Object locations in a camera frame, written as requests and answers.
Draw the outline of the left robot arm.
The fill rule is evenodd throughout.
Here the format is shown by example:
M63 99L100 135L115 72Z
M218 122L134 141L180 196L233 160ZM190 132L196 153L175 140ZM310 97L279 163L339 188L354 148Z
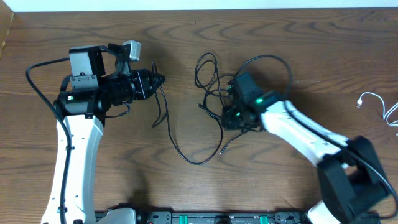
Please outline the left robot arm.
M73 47L72 72L62 82L53 108L57 121L58 150L52 191L42 223L96 223L94 182L96 156L106 114L112 106L130 106L151 97L165 77L146 69L133 70L141 45Z

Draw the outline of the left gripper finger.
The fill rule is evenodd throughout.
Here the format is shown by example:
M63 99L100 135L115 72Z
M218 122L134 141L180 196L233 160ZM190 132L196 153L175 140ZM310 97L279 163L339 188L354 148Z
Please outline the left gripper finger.
M149 80L151 83L163 83L165 76L156 72L149 71Z
M157 90L162 86L162 84L164 83L165 80L152 80L151 83L151 95L155 95Z

